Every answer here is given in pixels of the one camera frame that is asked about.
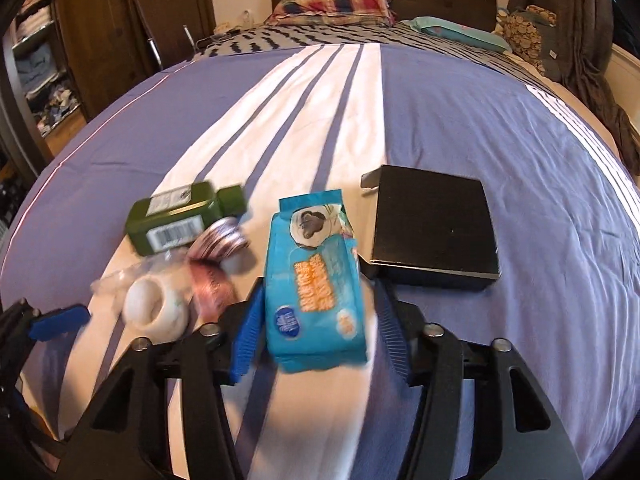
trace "plaid pillow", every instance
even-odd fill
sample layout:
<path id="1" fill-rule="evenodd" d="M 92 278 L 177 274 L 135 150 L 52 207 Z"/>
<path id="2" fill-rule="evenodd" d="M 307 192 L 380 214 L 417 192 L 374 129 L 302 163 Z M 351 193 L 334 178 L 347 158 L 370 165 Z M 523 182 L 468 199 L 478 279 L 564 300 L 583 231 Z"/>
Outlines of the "plaid pillow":
<path id="1" fill-rule="evenodd" d="M 266 25 L 364 25 L 393 26 L 391 0 L 282 0 Z"/>

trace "blue packet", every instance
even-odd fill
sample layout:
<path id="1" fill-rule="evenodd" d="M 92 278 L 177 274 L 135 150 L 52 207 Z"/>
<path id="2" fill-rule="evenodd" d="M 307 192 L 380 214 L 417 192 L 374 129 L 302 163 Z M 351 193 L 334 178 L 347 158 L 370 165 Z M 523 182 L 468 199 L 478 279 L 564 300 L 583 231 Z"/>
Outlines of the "blue packet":
<path id="1" fill-rule="evenodd" d="M 358 252 L 340 190 L 280 200 L 264 282 L 267 345 L 285 372 L 367 362 Z"/>

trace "wardrobe door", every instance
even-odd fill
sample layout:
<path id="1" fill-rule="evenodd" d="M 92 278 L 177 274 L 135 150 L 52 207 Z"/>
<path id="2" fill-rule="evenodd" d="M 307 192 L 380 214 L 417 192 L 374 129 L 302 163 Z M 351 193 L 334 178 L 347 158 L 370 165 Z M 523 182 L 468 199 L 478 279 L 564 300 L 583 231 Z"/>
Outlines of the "wardrobe door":
<path id="1" fill-rule="evenodd" d="M 87 120 L 151 75 L 127 0 L 54 0 L 66 60 Z"/>
<path id="2" fill-rule="evenodd" d="M 213 33 L 207 3 L 210 0 L 129 0 L 132 15 L 139 15 L 165 68 L 193 56 L 185 25 L 194 41 Z"/>

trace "black box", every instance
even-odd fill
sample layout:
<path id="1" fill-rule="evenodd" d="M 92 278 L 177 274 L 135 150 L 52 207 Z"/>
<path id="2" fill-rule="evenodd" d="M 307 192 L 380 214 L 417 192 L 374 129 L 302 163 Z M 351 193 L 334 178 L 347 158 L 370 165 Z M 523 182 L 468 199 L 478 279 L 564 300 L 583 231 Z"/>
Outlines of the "black box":
<path id="1" fill-rule="evenodd" d="M 381 166 L 371 262 L 362 271 L 405 285 L 482 290 L 500 277 L 489 207 L 479 180 Z"/>

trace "screw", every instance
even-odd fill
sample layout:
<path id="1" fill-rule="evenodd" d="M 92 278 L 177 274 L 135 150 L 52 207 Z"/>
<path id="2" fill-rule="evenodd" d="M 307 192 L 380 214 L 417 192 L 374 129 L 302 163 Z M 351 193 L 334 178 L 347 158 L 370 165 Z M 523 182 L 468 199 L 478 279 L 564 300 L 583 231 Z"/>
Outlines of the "screw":
<path id="1" fill-rule="evenodd" d="M 424 326 L 422 333 L 427 337 L 442 337 L 444 329 L 437 323 L 429 323 Z"/>
<path id="2" fill-rule="evenodd" d="M 136 352 L 142 352 L 151 346 L 151 341 L 146 337 L 137 337 L 131 343 L 131 348 Z"/>
<path id="3" fill-rule="evenodd" d="M 509 352 L 513 348 L 513 346 L 511 345 L 511 341 L 502 338 L 494 339 L 492 346 L 498 352 Z"/>
<path id="4" fill-rule="evenodd" d="M 204 337 L 212 337 L 220 334 L 220 327 L 215 323 L 207 323 L 200 327 L 200 333 Z"/>

